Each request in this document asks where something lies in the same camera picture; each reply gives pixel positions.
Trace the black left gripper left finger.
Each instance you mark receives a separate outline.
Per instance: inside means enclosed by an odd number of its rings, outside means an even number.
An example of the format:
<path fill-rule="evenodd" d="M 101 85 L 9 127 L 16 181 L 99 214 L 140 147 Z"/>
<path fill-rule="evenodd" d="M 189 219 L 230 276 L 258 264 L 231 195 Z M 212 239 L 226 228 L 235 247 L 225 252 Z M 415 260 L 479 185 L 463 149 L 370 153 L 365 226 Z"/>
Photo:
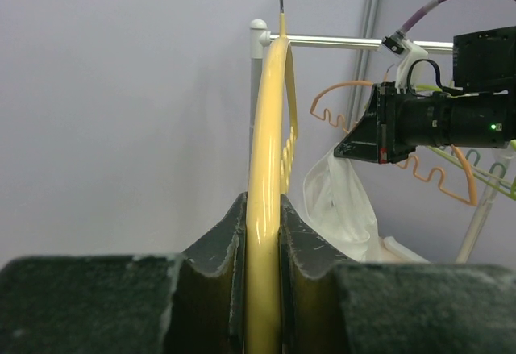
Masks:
<path fill-rule="evenodd" d="M 4 353 L 240 353 L 246 194 L 179 253 L 25 256 L 1 271 Z"/>

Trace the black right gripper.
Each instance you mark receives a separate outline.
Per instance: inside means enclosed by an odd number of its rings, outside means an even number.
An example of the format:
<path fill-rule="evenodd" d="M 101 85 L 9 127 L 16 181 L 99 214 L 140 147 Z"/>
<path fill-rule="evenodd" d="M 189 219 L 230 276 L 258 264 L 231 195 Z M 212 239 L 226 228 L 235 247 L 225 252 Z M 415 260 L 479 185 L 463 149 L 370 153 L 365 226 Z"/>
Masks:
<path fill-rule="evenodd" d="M 416 151 L 414 145 L 402 142 L 399 107 L 406 96 L 392 82 L 372 86 L 366 111 L 333 150 L 336 158 L 360 160 L 374 164 L 396 164 Z"/>

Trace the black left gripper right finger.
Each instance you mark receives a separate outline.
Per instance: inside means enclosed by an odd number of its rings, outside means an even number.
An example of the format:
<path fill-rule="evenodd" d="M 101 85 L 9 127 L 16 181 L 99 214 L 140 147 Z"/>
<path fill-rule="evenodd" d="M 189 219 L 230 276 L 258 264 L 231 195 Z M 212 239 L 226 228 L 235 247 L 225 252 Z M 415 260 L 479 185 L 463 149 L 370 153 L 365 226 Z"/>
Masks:
<path fill-rule="evenodd" d="M 359 263 L 281 200 L 286 353 L 512 353 L 515 273 L 491 264 Z"/>

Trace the off-white t-shirt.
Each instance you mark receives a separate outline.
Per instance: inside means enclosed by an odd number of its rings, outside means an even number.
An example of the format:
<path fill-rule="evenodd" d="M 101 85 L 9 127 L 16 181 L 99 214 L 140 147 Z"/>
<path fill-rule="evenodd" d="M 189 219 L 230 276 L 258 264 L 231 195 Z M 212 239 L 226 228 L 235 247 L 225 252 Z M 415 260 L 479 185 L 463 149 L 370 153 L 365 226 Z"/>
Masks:
<path fill-rule="evenodd" d="M 378 223 L 368 195 L 348 159 L 331 149 L 306 174 L 308 223 L 334 248 L 358 262 L 380 262 Z"/>

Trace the yellow hanger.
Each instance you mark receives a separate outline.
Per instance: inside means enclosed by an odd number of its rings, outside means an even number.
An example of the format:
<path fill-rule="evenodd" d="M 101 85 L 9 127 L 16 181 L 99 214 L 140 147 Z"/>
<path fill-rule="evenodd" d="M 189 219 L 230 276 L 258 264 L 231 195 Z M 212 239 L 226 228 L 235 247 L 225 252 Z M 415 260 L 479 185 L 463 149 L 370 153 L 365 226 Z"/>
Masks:
<path fill-rule="evenodd" d="M 289 179 L 298 139 L 293 53 L 286 32 L 285 7 L 279 6 L 279 35 L 268 48 L 265 22 L 252 22 L 252 100 L 256 103 L 250 151 L 246 213 L 246 353 L 280 353 L 281 198 Z"/>

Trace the orange hanger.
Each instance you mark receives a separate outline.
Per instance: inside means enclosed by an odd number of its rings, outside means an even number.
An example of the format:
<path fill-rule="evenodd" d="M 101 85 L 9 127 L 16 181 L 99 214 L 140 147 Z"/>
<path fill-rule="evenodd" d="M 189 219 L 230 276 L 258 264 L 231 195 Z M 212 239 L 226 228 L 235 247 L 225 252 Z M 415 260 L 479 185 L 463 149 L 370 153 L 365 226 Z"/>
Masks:
<path fill-rule="evenodd" d="M 335 127 L 343 131 L 344 133 L 348 133 L 349 130 L 345 127 L 346 118 L 342 114 L 337 114 L 336 118 L 332 118 L 332 112 L 328 108 L 324 108 L 322 110 L 322 113 L 317 112 L 318 103 L 320 100 L 327 94 L 329 94 L 333 90 L 337 90 L 339 88 L 347 88 L 354 85 L 358 85 L 359 87 L 372 87 L 373 83 L 370 81 L 364 81 L 364 80 L 354 80 L 354 81 L 344 81 L 340 83 L 336 83 L 334 85 L 330 85 L 326 89 L 320 91 L 313 99 L 309 112 L 310 114 L 315 117 L 318 120 L 321 120 L 323 122 L 327 122 L 330 126 Z M 398 162 L 395 165 L 400 169 L 408 169 L 409 166 L 412 166 L 411 172 L 412 175 L 424 182 L 424 183 L 430 183 L 434 177 L 437 177 L 437 188 L 438 190 L 447 195 L 448 197 L 451 197 L 455 199 L 458 202 L 461 202 L 467 206 L 476 206 L 479 203 L 477 188 L 476 188 L 476 182 L 475 177 L 473 173 L 472 166 L 468 163 L 466 160 L 465 155 L 462 153 L 461 150 L 459 150 L 457 147 L 452 147 L 452 157 L 449 159 L 451 162 L 454 160 L 458 161 L 459 168 L 463 171 L 466 185 L 467 185 L 467 191 L 468 196 L 462 197 L 458 194 L 453 193 L 450 191 L 446 186 L 446 180 L 447 180 L 447 174 L 443 167 L 435 166 L 432 167 L 428 173 L 427 176 L 423 176 L 418 172 L 419 166 L 420 166 L 420 159 L 417 155 L 410 155 L 407 160 L 404 160 L 403 162 Z"/>

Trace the mint green hanger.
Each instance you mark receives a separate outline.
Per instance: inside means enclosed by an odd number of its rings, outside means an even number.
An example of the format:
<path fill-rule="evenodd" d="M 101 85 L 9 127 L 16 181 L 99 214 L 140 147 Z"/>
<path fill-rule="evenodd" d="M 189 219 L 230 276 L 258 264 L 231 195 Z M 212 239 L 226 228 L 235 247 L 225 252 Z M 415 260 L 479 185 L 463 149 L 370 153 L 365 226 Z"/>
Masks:
<path fill-rule="evenodd" d="M 496 178 L 507 188 L 515 181 L 515 150 L 468 149 L 466 159 L 474 172 L 484 178 Z"/>

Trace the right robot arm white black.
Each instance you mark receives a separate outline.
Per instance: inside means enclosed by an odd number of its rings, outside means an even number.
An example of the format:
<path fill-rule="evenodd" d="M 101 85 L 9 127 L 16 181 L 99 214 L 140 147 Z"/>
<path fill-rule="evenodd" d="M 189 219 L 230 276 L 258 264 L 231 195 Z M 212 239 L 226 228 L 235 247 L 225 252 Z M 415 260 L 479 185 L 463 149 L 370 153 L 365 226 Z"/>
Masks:
<path fill-rule="evenodd" d="M 441 82 L 429 96 L 416 92 L 410 60 L 397 82 L 372 86 L 364 115 L 335 147 L 337 158 L 398 163 L 418 146 L 505 148 L 515 138 L 515 29 L 503 27 L 453 39 L 454 87 Z"/>

